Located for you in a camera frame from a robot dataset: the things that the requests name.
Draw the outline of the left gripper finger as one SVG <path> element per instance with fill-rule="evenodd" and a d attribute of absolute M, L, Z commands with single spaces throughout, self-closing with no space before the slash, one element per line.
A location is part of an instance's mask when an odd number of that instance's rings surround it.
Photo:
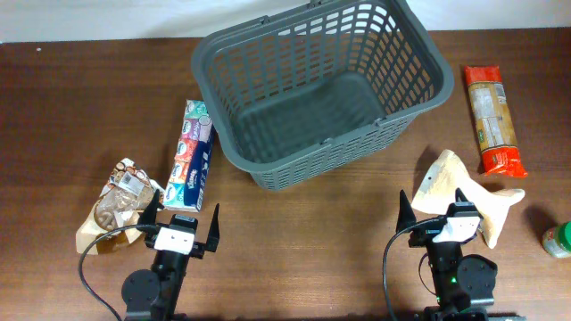
<path fill-rule="evenodd" d="M 219 243 L 219 204 L 216 205 L 213 211 L 213 216 L 211 220 L 211 225 L 209 233 L 207 235 L 207 244 L 218 244 Z"/>
<path fill-rule="evenodd" d="M 161 191 L 156 189 L 153 193 L 153 198 L 144 211 L 139 215 L 137 224 L 139 226 L 154 226 L 156 223 L 157 212 L 162 209 L 163 204 L 161 203 Z"/>

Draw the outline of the beige paper food bag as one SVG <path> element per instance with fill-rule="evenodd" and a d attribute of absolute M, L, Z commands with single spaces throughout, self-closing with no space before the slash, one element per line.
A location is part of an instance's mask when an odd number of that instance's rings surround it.
<path fill-rule="evenodd" d="M 460 157 L 444 150 L 430 166 L 416 191 L 411 207 L 426 214 L 443 215 L 455 202 L 457 189 L 473 202 L 483 216 L 480 231 L 490 249 L 498 243 L 509 208 L 525 197 L 523 189 L 502 189 L 489 192 L 473 180 Z"/>

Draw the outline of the green lid spice jar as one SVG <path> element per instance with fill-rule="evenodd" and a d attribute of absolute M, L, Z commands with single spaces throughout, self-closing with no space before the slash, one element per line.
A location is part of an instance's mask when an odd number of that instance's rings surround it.
<path fill-rule="evenodd" d="M 548 229 L 542 236 L 542 247 L 552 257 L 570 257 L 570 222 Z"/>

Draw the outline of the grey plastic shopping basket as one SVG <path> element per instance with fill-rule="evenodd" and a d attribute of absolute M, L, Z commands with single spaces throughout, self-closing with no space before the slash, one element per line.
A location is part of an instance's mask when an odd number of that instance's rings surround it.
<path fill-rule="evenodd" d="M 226 158 L 272 191 L 383 150 L 454 88 L 403 0 L 262 16 L 205 37 L 191 66 Z"/>

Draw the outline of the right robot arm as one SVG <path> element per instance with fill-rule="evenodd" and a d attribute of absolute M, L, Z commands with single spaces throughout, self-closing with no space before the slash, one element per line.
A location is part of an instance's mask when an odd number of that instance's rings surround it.
<path fill-rule="evenodd" d="M 410 248 L 424 248 L 438 305 L 427 307 L 417 320 L 486 320 L 494 303 L 497 265 L 481 255 L 462 253 L 476 237 L 483 219 L 460 189 L 445 214 L 417 221 L 411 204 L 400 192 L 396 233 L 408 234 Z"/>

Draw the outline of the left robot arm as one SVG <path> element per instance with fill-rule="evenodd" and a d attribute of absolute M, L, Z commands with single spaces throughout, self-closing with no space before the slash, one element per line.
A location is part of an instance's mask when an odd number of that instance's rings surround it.
<path fill-rule="evenodd" d="M 121 296 L 126 304 L 127 320 L 187 320 L 176 306 L 190 259 L 202 259 L 219 245 L 219 207 L 213 211 L 207 240 L 195 240 L 198 220 L 175 214 L 168 224 L 156 221 L 163 208 L 156 192 L 137 221 L 137 229 L 145 234 L 145 245 L 155 250 L 148 269 L 131 273 L 124 281 Z"/>

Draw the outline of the brown cookie snack bag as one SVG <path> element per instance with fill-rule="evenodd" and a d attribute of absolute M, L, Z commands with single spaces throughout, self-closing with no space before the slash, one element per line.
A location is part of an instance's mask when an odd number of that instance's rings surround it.
<path fill-rule="evenodd" d="M 76 233 L 76 250 L 81 254 L 97 237 L 118 227 L 135 225 L 154 193 L 164 188 L 129 158 L 120 160 L 103 186 L 97 201 Z"/>

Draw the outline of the multicolour tissue multipack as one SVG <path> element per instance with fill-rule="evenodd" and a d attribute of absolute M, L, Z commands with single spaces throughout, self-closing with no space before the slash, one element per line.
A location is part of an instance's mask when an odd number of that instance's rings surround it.
<path fill-rule="evenodd" d="M 210 169 L 214 127 L 203 101 L 187 100 L 164 194 L 168 210 L 199 212 Z"/>

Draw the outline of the red spaghetti pasta packet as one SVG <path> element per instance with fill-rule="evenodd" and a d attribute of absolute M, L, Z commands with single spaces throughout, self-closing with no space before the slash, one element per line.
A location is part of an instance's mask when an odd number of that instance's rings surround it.
<path fill-rule="evenodd" d="M 464 76 L 486 175 L 528 176 L 498 66 L 466 66 Z"/>

